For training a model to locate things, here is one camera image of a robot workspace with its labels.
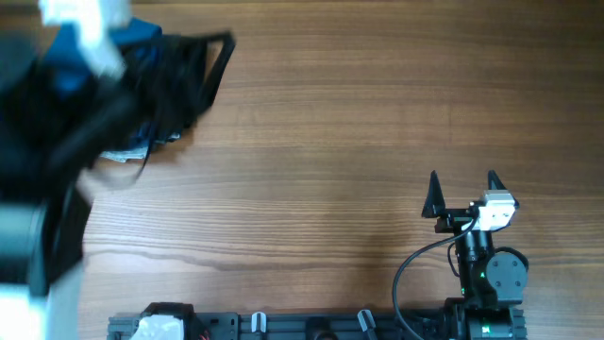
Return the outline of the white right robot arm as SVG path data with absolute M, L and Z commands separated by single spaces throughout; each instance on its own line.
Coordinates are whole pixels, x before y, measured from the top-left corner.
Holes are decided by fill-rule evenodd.
M 507 228 L 520 208 L 495 171 L 488 188 L 468 207 L 453 209 L 445 198 L 436 172 L 430 174 L 424 218 L 434 218 L 437 233 L 453 236 L 461 296 L 449 297 L 435 314 L 435 339 L 519 339 L 526 335 L 514 309 L 523 302 L 529 261 L 511 247 L 497 247 L 493 236 Z

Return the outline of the white folded garment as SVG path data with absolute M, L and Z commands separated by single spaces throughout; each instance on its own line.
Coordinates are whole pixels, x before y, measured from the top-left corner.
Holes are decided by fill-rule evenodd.
M 181 134 L 179 132 L 175 132 L 168 137 L 156 140 L 152 144 L 150 144 L 148 140 L 142 140 L 135 142 L 133 145 L 126 146 L 125 148 L 104 151 L 100 154 L 100 157 L 121 163 L 125 163 L 130 160 L 143 160 L 150 152 L 154 151 L 160 145 L 172 143 L 180 139 Z

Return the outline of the blue polo shirt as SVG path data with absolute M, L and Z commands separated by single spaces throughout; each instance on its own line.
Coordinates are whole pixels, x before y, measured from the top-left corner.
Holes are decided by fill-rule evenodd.
M 110 40 L 117 46 L 149 41 L 159 37 L 162 28 L 138 18 L 133 18 L 129 25 L 112 29 Z M 80 90 L 84 83 L 92 77 L 92 73 L 77 49 L 76 27 L 73 24 L 62 25 L 43 61 L 59 68 L 56 88 L 65 95 Z

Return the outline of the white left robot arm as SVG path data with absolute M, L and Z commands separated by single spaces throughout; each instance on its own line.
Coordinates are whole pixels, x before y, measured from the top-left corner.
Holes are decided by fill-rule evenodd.
M 75 339 L 83 236 L 81 172 L 106 152 L 150 154 L 214 103 L 231 32 L 167 35 L 127 1 L 42 1 L 59 34 L 45 56 L 1 35 L 1 335 Z

